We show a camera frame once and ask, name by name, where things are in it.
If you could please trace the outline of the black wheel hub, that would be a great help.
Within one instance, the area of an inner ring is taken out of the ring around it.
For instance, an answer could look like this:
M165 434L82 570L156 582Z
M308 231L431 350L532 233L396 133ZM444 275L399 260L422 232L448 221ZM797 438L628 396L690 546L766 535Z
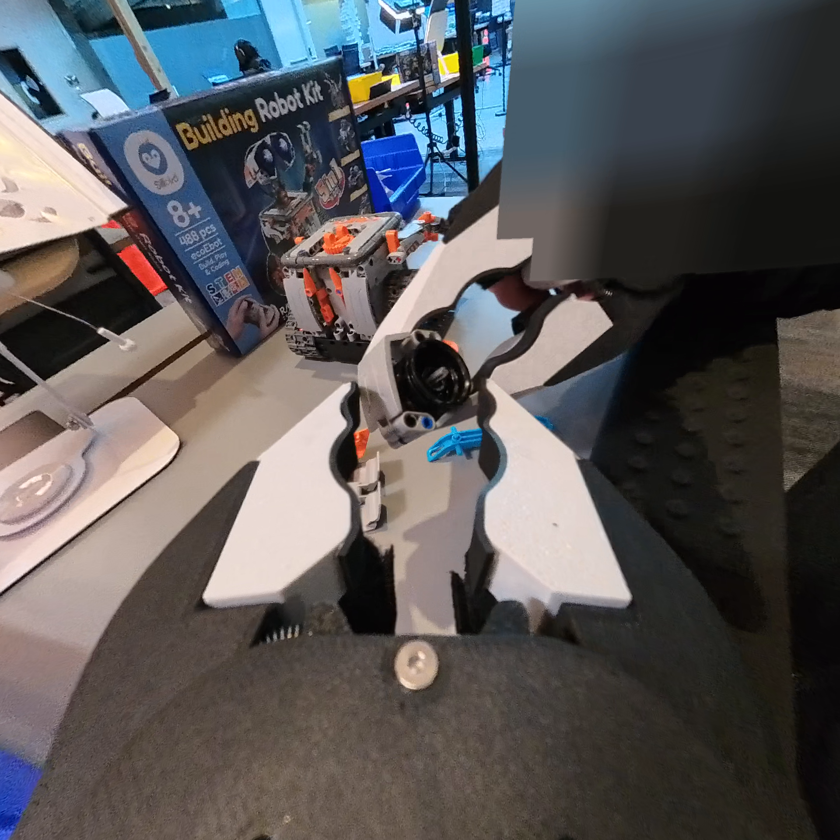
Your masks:
M471 377L458 347L437 333L411 332L397 355L395 383L407 427L432 430L470 397Z

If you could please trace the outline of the grey orange toy robot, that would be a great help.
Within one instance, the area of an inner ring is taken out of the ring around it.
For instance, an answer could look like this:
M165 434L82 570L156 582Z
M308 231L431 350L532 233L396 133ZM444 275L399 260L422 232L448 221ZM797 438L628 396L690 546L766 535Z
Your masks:
M337 217L299 238L280 259L289 349L308 361L359 363L412 283L413 255L447 228L445 217L429 211L411 222L368 213Z

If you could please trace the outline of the person's right hand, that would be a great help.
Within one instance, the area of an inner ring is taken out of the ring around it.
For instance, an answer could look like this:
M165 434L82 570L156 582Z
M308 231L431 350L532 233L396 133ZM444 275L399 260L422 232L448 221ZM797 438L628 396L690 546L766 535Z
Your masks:
M551 290L535 289L526 284L519 273L509 274L488 287L500 305L513 312L525 312L536 308L551 298Z

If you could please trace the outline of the black dimpled panel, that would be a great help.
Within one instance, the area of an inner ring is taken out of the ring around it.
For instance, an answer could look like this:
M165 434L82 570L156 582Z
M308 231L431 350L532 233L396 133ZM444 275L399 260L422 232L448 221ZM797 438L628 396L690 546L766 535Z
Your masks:
M752 634L784 613L780 414L773 343L680 348L648 335L592 450L723 618Z

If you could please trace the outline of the white instruction booklet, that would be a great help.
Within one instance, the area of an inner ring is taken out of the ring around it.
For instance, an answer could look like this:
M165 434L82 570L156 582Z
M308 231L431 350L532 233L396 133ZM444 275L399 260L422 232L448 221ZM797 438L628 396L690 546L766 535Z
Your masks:
M1 254L84 234L129 206L1 95Z

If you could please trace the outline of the black tripod light stand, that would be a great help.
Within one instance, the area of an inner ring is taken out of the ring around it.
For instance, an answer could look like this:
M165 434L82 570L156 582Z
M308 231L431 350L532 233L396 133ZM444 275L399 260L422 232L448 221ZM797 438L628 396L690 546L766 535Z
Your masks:
M425 8L425 2L388 2L379 1L378 5L381 9L380 20L383 24L391 29L394 34L401 34L406 31L411 31L414 37L414 54L416 62L416 82L418 87L419 100L426 123L426 140L427 152L425 156L424 168L427 170L429 179L429 190L423 196L443 196L444 193L436 193L434 191L434 169L436 163L440 163L457 175L457 177L467 185L468 192L476 189L478 184L477 175L478 167L475 166L475 177L472 177L471 170L467 173L460 172L456 165L449 159L445 158L444 151L438 147L434 140L434 133L431 123L432 104L429 101L429 84L426 79L426 62L423 48L421 47L421 39L419 30L421 27L422 9Z

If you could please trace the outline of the round wooden board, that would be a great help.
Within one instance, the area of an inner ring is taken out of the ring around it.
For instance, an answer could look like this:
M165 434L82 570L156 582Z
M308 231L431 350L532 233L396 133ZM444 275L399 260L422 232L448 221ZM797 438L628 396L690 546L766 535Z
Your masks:
M57 289L74 273L79 259L77 237L58 239L2 257L1 314Z

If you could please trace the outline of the blue robot kit box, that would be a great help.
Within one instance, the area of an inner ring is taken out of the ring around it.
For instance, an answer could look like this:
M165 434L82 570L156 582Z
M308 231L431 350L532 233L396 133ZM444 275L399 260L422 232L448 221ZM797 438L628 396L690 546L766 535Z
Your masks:
M280 258L372 209L339 58L269 70L66 131L129 206L129 235L210 343L244 356L280 331Z

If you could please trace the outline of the yellow plastic bin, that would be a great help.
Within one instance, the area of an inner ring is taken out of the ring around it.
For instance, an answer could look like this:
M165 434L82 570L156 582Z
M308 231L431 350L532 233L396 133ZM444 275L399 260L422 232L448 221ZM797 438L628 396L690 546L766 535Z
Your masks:
M350 98L353 104L367 102L391 92L401 83L398 73L384 73L382 70L361 73L348 79Z

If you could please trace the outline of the black metal pole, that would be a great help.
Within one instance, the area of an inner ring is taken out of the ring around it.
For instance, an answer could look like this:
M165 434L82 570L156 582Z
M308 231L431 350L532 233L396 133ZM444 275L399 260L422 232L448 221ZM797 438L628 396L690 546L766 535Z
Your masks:
M480 183L478 136L476 128L475 66L473 62L473 24L469 1L454 1L458 47L458 77L465 140L466 176L470 193Z

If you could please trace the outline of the light blue plastic tool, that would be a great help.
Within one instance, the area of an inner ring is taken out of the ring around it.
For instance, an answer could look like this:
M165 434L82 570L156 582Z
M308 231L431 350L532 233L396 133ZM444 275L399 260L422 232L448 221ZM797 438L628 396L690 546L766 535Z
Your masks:
M472 451L477 451L482 445L484 423L476 427L452 426L448 434L442 436L427 450L427 460L432 463L449 456L467 456Z

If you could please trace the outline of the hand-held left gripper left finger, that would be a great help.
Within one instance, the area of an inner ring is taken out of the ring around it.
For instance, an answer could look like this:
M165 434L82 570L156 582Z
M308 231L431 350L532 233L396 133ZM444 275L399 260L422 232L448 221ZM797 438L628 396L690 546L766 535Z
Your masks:
M394 633L393 550L362 530L349 486L360 422L359 387L345 383L258 457L205 606L332 601L355 633Z

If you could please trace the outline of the grey black wheel Lego assembly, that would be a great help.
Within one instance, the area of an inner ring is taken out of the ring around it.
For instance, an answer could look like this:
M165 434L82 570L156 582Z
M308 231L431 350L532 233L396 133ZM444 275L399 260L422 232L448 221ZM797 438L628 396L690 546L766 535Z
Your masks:
M439 333L429 330L391 333L382 324L357 365L356 380L365 421L392 448L405 446L436 428L432 414L404 406L395 367L421 341L439 338Z

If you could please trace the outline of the grey orange axle assembly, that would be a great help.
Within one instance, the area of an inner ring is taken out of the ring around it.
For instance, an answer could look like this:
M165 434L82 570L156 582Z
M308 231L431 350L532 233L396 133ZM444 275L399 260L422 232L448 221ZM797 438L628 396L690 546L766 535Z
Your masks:
M358 501L364 532L372 532L379 528L383 515L384 478L380 454L374 453L370 458L364 457L369 438L370 430L367 428L361 428L353 434L358 464L349 479L349 486Z

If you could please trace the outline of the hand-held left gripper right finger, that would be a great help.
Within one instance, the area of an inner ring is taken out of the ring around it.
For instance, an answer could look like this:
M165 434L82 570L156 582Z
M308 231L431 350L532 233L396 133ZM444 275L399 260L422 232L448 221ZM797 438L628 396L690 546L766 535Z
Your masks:
M633 597L572 449L493 381L479 389L476 502L456 631L478 634L502 602L536 631L562 606L622 610Z

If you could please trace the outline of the wooden beam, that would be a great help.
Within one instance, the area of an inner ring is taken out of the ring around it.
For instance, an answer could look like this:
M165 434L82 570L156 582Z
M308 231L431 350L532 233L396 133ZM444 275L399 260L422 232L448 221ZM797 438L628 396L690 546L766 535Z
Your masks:
M128 1L107 1L115 21L129 41L134 56L156 91L163 91L164 98L174 98L177 91L151 46L140 22Z

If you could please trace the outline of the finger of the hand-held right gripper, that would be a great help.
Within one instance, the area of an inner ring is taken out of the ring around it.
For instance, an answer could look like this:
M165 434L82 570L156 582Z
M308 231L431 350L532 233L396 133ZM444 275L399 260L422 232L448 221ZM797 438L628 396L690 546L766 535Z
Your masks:
M531 257L531 239L499 238L498 216L485 215L452 241L438 244L378 328L359 363L359 382L394 379L392 345L449 309L471 284L506 275Z
M494 382L511 396L532 392L612 327L613 321L599 302L551 297L490 353L474 378Z

